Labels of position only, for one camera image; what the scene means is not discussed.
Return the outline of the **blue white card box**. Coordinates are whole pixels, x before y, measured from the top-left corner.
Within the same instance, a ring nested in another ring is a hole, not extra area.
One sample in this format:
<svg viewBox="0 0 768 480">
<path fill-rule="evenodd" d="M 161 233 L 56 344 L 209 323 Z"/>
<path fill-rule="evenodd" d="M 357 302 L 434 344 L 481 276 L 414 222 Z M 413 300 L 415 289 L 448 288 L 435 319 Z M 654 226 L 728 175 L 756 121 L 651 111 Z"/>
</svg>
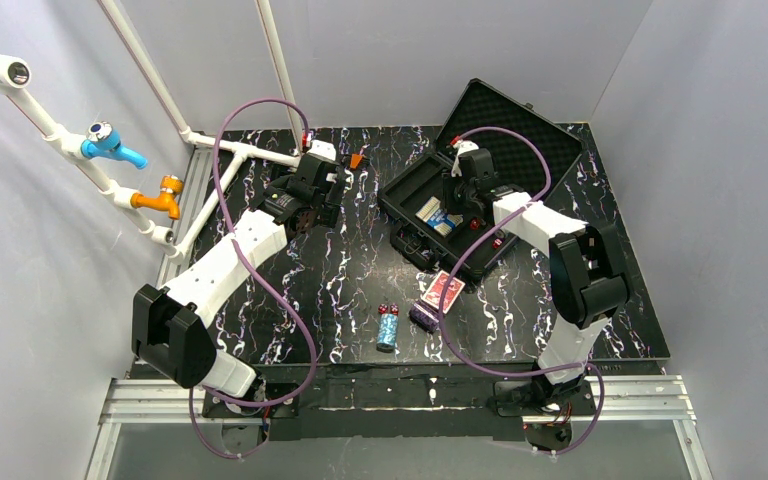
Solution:
<svg viewBox="0 0 768 480">
<path fill-rule="evenodd" d="M 442 237 L 450 235 L 463 222 L 462 215 L 447 213 L 435 196 L 431 196 L 415 216 Z"/>
</svg>

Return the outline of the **purple poker chip stack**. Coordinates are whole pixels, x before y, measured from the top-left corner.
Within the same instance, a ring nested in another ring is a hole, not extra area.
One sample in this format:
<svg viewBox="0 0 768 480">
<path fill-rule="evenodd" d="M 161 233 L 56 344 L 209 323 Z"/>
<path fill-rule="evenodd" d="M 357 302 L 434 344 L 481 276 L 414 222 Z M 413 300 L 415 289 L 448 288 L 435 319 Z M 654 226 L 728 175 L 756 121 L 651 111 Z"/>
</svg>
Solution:
<svg viewBox="0 0 768 480">
<path fill-rule="evenodd" d="M 415 302 L 408 315 L 413 323 L 429 334 L 435 333 L 439 328 L 436 310 L 423 301 Z"/>
</svg>

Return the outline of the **black poker set case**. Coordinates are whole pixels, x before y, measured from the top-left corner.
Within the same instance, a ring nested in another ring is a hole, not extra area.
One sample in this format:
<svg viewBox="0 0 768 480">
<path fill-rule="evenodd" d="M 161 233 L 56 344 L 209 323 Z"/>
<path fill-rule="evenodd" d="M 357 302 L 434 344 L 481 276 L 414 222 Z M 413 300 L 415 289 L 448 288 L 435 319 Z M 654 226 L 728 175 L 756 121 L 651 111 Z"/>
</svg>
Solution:
<svg viewBox="0 0 768 480">
<path fill-rule="evenodd" d="M 471 80 L 432 149 L 378 191 L 390 244 L 421 270 L 481 280 L 519 241 L 546 252 L 585 222 L 543 200 L 582 142 L 480 79 Z"/>
</svg>

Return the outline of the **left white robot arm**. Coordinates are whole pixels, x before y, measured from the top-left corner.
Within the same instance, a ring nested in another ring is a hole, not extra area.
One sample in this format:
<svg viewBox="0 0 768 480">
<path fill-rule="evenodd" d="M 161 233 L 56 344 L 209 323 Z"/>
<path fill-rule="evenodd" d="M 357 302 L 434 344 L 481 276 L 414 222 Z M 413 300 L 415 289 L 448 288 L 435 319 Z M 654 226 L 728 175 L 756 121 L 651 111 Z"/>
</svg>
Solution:
<svg viewBox="0 0 768 480">
<path fill-rule="evenodd" d="M 160 287 L 135 294 L 131 349 L 137 358 L 182 388 L 201 386 L 222 398 L 255 406 L 259 372 L 219 347 L 208 332 L 219 309 L 258 266 L 291 240 L 336 225 L 348 177 L 314 153 L 297 170 L 271 181 L 233 229 L 187 270 Z"/>
</svg>

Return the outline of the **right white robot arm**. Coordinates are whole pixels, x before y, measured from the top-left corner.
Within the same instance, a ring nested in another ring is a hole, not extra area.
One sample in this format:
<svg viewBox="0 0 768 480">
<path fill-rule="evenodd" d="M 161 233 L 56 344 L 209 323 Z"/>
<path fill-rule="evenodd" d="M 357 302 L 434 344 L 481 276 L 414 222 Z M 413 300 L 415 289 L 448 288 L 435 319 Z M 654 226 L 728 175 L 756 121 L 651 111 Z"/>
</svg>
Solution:
<svg viewBox="0 0 768 480">
<path fill-rule="evenodd" d="M 549 260 L 553 330 L 536 367 L 521 373 L 527 385 L 496 396 L 498 406 L 542 408 L 561 404 L 582 383 L 602 330 L 629 300 L 627 263 L 616 229 L 594 226 L 547 207 L 539 195 L 504 182 L 491 153 L 458 139 L 444 207 L 480 215 L 480 235 L 457 261 L 478 248 L 513 235 Z"/>
</svg>

